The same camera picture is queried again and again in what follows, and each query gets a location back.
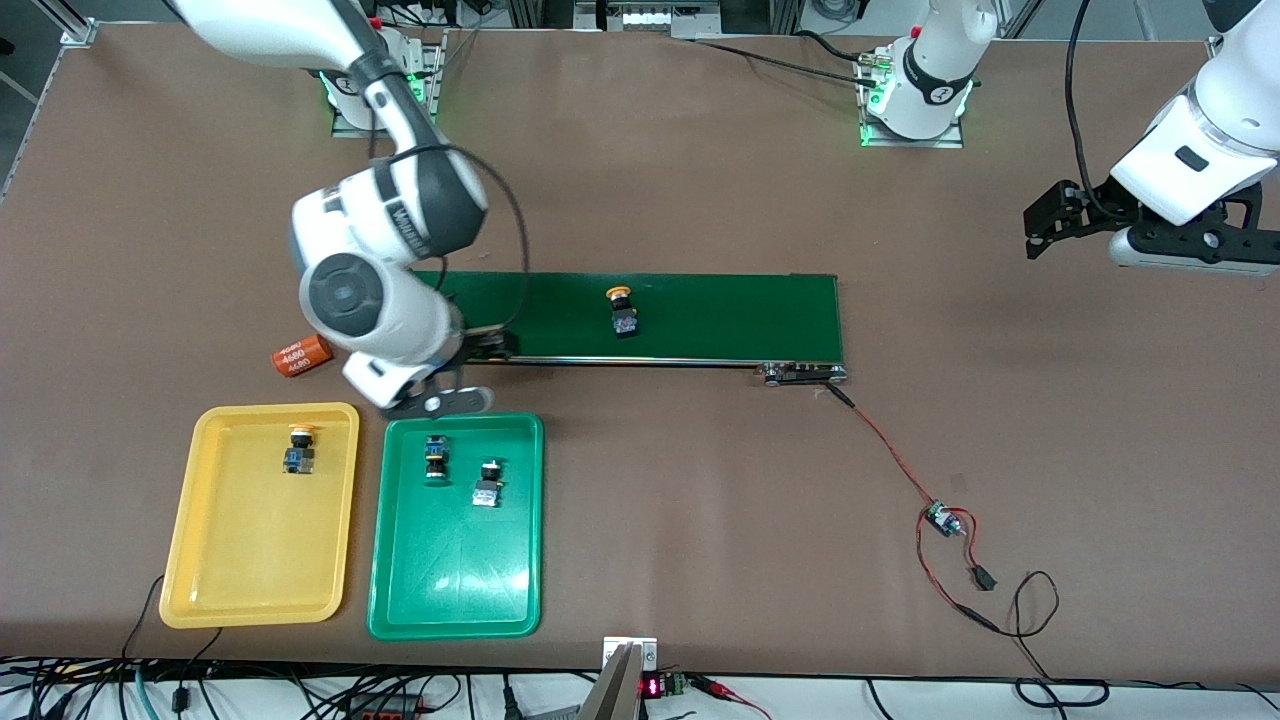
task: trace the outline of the table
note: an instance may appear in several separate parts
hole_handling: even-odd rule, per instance
[[[841,69],[806,41],[741,42]],[[1203,56],[1082,46],[1096,176]],[[1062,607],[1032,644],[1051,673],[1277,682],[1276,281],[1115,268],[1100,237],[1024,259],[1021,209],[1074,174],[1061,64],[1060,44],[997,42],[963,151],[860,149],[837,82],[643,33],[486,32],[440,124],[516,188],[535,269],[838,274],[847,391],[980,518],[1000,585],[968,587],[960,544],[929,536],[938,575],[1004,620],[1021,574],[1048,570]],[[365,165],[321,102],[306,74],[177,26],[106,26],[65,54],[0,208],[5,652],[116,655],[200,414],[324,400],[364,421],[343,606],[229,629],[211,656],[591,667],[630,633],[707,671],[1029,673],[927,583],[919,498],[869,429],[824,391],[735,370],[476,368],[499,410],[547,424],[541,626],[369,638],[384,425],[338,364],[285,380],[268,361],[310,332],[289,205]],[[517,266],[490,196],[456,269]],[[152,615],[134,652],[207,637]]]

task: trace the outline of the metal bracket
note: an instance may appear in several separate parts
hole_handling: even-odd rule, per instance
[[[440,110],[440,86],[444,82],[444,63],[448,44],[449,31],[444,31],[440,35],[439,45],[424,42],[421,68],[416,68],[415,65],[412,77],[408,81],[410,88],[413,91],[413,97],[430,114],[433,120]],[[367,129],[361,129],[351,124],[337,109],[333,110],[333,123],[329,127],[329,135],[333,137],[369,138]],[[376,129],[374,131],[374,137],[387,138],[390,136],[385,129]]]
[[[609,659],[618,651],[618,646],[639,646],[643,661],[641,670],[653,673],[658,669],[658,638],[631,638],[623,635],[604,638],[602,653],[604,657],[600,660],[602,667],[609,664]]]
[[[93,45],[93,41],[97,40],[97,26],[99,22],[93,18],[84,18],[83,37],[77,37],[69,32],[64,32],[61,38],[63,47],[88,47],[90,45]]]
[[[876,53],[869,55],[876,59],[876,64],[868,67],[863,63],[852,63],[854,77],[867,78],[877,83],[877,87],[858,86],[858,132],[859,142],[863,147],[940,147],[948,150],[964,147],[964,132],[961,131],[959,117],[952,119],[951,127],[938,137],[910,140],[888,129],[888,126],[883,120],[868,113],[867,106],[879,101],[877,95],[883,92],[883,87],[893,82],[893,68],[891,67],[892,61],[888,46],[877,47]]]
[[[582,701],[577,720],[635,720],[644,671],[658,669],[658,641],[604,638],[604,669]]]
[[[765,387],[838,384],[849,379],[844,365],[814,363],[765,363],[759,372]]]

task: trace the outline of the robotic arm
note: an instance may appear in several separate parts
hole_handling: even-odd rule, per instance
[[[250,63],[346,77],[396,142],[397,155],[293,206],[291,250],[307,320],[352,351],[343,374],[384,413],[488,409],[488,388],[435,389],[461,361],[462,316],[408,265],[475,241],[488,204],[454,151],[406,152],[448,141],[415,101],[383,38],[351,0],[178,0],[183,20],[218,50]],[[413,395],[420,382],[428,391]]]
[[[1156,115],[1147,133],[1087,191],[1061,181],[1023,214],[1027,256],[1111,231],[1120,265],[1266,275],[1280,233],[1257,228],[1258,181],[1280,158],[1280,0],[1254,1],[1221,47]],[[1240,225],[1228,220],[1244,209]]]

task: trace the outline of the black cable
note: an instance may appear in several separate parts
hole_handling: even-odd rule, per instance
[[[435,275],[435,290],[440,290],[444,284],[444,275],[449,274],[449,258],[447,255],[440,255],[440,274]]]
[[[714,42],[700,42],[700,41],[694,41],[694,40],[691,40],[690,42],[692,42],[694,45],[703,46],[703,47],[714,47],[717,50],[723,50],[726,53],[732,53],[735,55],[741,55],[744,58],[750,58],[751,60],[759,60],[762,63],[768,63],[771,65],[777,65],[780,68],[786,68],[788,70],[796,70],[796,72],[800,72],[800,73],[809,73],[809,74],[813,74],[813,76],[831,78],[831,79],[838,79],[838,81],[842,81],[842,82],[851,82],[854,85],[860,85],[863,87],[876,87],[876,82],[872,81],[872,79],[869,79],[869,78],[858,78],[858,77],[854,77],[854,76],[842,76],[840,73],[829,73],[827,70],[819,70],[818,68],[810,68],[810,67],[806,67],[806,65],[797,65],[795,63],[787,63],[786,60],[778,60],[777,58],[767,58],[764,55],[758,55],[758,54],[751,53],[749,50],[739,50],[737,47],[730,47],[727,45],[716,45]]]
[[[88,700],[84,701],[84,707],[82,707],[79,712],[76,714],[74,720],[84,720],[86,717],[88,717],[88,708],[93,706],[93,701],[97,700],[97,693],[102,692],[102,688],[105,687],[106,687],[106,676],[104,675],[102,679],[100,679],[97,684],[93,685],[93,692],[88,693]]]
[[[214,701],[212,698],[209,697],[209,691],[205,689],[205,676],[201,675],[200,678],[196,678],[196,684],[200,685],[200,694],[201,697],[205,698],[205,708],[209,710],[209,715],[211,715],[214,720],[223,720],[221,717],[218,716],[218,710],[214,707]]]
[[[218,638],[220,638],[220,637],[223,637],[223,628],[218,628],[218,632],[214,633],[214,637],[209,638],[209,642],[205,643],[205,647],[200,648],[196,652],[196,655],[192,655],[191,660],[188,660],[187,664],[183,665],[182,670],[178,673],[178,689],[174,691],[174,696],[175,697],[177,696],[186,696],[187,694],[187,688],[183,685],[183,683],[187,682],[187,671],[191,670],[191,666],[197,660],[200,660],[201,655],[205,655],[205,652],[207,652],[209,648],[214,647],[214,643],[218,642]],[[178,720],[182,720],[182,712],[183,712],[183,710],[186,710],[186,708],[179,705],[178,706],[178,711],[175,712],[175,715],[178,716]]]
[[[160,1],[161,1],[161,3],[164,3],[164,6],[165,6],[165,8],[166,8],[166,9],[168,9],[168,10],[170,12],[170,13],[173,13],[173,15],[174,15],[175,18],[178,18],[178,22],[180,22],[180,23],[183,23],[183,24],[186,24],[186,23],[187,23],[187,18],[182,17],[182,13],[179,13],[179,12],[178,12],[178,8],[174,8],[174,6],[173,6],[173,3],[172,3],[170,0],[160,0]]]
[[[458,700],[460,694],[462,694],[462,680],[460,680],[457,675],[449,675],[449,676],[453,678],[454,683],[457,683],[457,685],[454,685],[454,688],[453,688],[453,694],[451,694],[449,700],[444,701],[438,707],[429,707],[428,712],[439,712],[439,711],[444,710],[445,707],[449,706],[449,703],[452,703],[453,701]]]
[[[378,119],[374,117],[374,106],[365,100],[365,108],[369,108],[369,140],[365,143],[365,156],[372,160],[378,155]]]
[[[876,692],[876,683],[870,678],[865,678],[865,680],[867,689],[872,691],[872,701],[876,702],[876,710],[879,710],[879,714],[884,716],[884,720],[893,720],[893,716],[888,714],[888,710],[884,710],[884,703],[881,702],[879,693]]]
[[[836,50],[835,46],[832,46],[829,42],[827,42],[826,37],[818,35],[817,32],[814,32],[812,29],[797,29],[792,35],[796,36],[796,37],[808,37],[809,40],[817,41],[818,45],[822,45],[823,50],[826,50],[827,53],[831,53],[832,55],[840,58],[841,60],[849,60],[850,63],[856,63],[858,61],[858,56],[860,55],[860,53],[844,53],[844,51]]]
[[[1066,99],[1066,123],[1071,127],[1071,143],[1075,146],[1075,165],[1080,170],[1080,184],[1089,197],[1091,209],[1097,208],[1100,213],[1119,219],[1115,213],[1107,210],[1098,202],[1098,196],[1093,192],[1093,183],[1089,182],[1089,167],[1084,159],[1084,138],[1080,137],[1080,123],[1075,117],[1075,46],[1080,42],[1080,27],[1084,24],[1084,13],[1089,9],[1089,0],[1080,0],[1080,9],[1075,13],[1075,24],[1071,26],[1071,37],[1066,41],[1066,72],[1064,73],[1064,97]]]
[[[1157,683],[1155,680],[1134,680],[1134,683],[1138,683],[1139,685],[1151,685],[1153,688],[1165,688],[1165,689],[1175,689],[1175,688],[1185,688],[1185,687],[1193,687],[1193,688],[1198,688],[1198,689],[1202,689],[1202,691],[1207,691],[1208,689],[1208,688],[1204,687],[1204,683],[1193,683],[1190,680],[1184,680],[1181,683]]]
[[[1043,700],[1033,700],[1033,698],[1028,697],[1027,692],[1023,691],[1023,684],[1024,683],[1032,683],[1032,684],[1037,685],[1039,689],[1044,691],[1044,694],[1048,696],[1050,700],[1048,701],[1043,701]],[[1032,707],[1037,707],[1039,710],[1056,710],[1057,711],[1057,716],[1059,716],[1060,720],[1068,720],[1068,717],[1066,717],[1066,710],[1070,708],[1070,707],[1075,707],[1075,708],[1097,707],[1097,706],[1102,705],[1103,702],[1111,700],[1111,685],[1107,684],[1106,680],[1098,680],[1097,684],[1088,683],[1088,687],[1101,688],[1102,689],[1102,694],[1098,696],[1098,697],[1096,697],[1096,698],[1093,698],[1093,700],[1062,700],[1062,698],[1057,697],[1057,693],[1053,692],[1053,688],[1048,687],[1048,683],[1046,683],[1044,680],[1041,680],[1039,678],[1018,678],[1016,680],[1014,680],[1014,692],[1018,693],[1018,700],[1025,702],[1027,705],[1029,705]]]
[[[1265,703],[1267,703],[1267,705],[1270,705],[1270,706],[1271,706],[1271,710],[1275,710],[1276,712],[1280,712],[1280,707],[1276,707],[1276,703],[1271,702],[1271,698],[1270,698],[1270,697],[1267,697],[1267,696],[1265,696],[1265,694],[1262,693],[1262,691],[1260,691],[1258,688],[1254,688],[1253,685],[1247,685],[1247,684],[1244,684],[1244,683],[1236,683],[1236,684],[1238,684],[1238,685],[1240,685],[1242,688],[1244,688],[1244,689],[1249,691],[1251,693],[1253,693],[1253,694],[1256,694],[1256,696],[1261,697],[1261,698],[1262,698],[1262,702],[1265,702]]]
[[[129,720],[129,712],[124,710],[124,678],[127,673],[124,671],[123,665],[120,666],[119,675],[120,675],[119,683],[116,684],[115,689],[116,689],[116,698],[120,701],[120,720]]]
[[[124,638],[124,644],[120,646],[120,660],[128,660],[129,646],[133,644],[133,638],[137,637],[138,630],[142,629],[142,621],[147,618],[147,609],[151,607],[151,597],[156,593],[156,588],[160,587],[161,580],[164,580],[164,574],[160,574],[156,579],[151,580],[151,589],[147,591],[147,598],[142,602],[142,612],[138,612],[138,621],[133,624],[133,629],[129,630],[129,637]]]
[[[516,191],[511,190],[511,183],[508,183],[507,178],[502,177],[502,173],[494,169],[493,165],[486,163],[484,158],[476,155],[475,152],[467,150],[466,147],[460,147],[457,145],[451,145],[451,143],[419,145],[416,147],[410,147],[408,150],[397,154],[394,158],[392,158],[390,161],[394,164],[398,160],[412,158],[422,152],[444,152],[449,150],[462,155],[463,158],[471,160],[476,165],[480,165],[480,169],[488,173],[489,178],[492,178],[493,182],[498,186],[498,188],[502,190],[502,193],[507,196],[507,202],[511,204],[511,211],[516,217],[516,231],[520,233],[520,272],[524,273],[524,281],[521,282],[520,286],[520,297],[516,300],[515,310],[512,310],[511,316],[508,316],[500,324],[502,328],[509,328],[520,318],[521,311],[524,311],[525,309],[525,301],[529,299],[529,281],[530,275],[532,274],[530,270],[530,261],[529,261],[529,227],[525,223],[525,211],[520,209],[520,201],[516,200]]]

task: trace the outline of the blue switch component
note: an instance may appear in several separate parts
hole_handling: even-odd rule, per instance
[[[310,447],[289,447],[284,451],[285,473],[308,475],[315,461],[316,451]]]
[[[445,436],[426,436],[422,454],[426,459],[426,477],[440,479],[445,475],[445,462],[449,461],[449,438]]]
[[[951,536],[964,534],[964,525],[960,523],[960,518],[956,518],[956,514],[948,510],[946,505],[942,505],[941,501],[931,505],[929,509],[924,511],[924,516],[929,520],[931,525],[942,533],[942,537],[948,538]]]

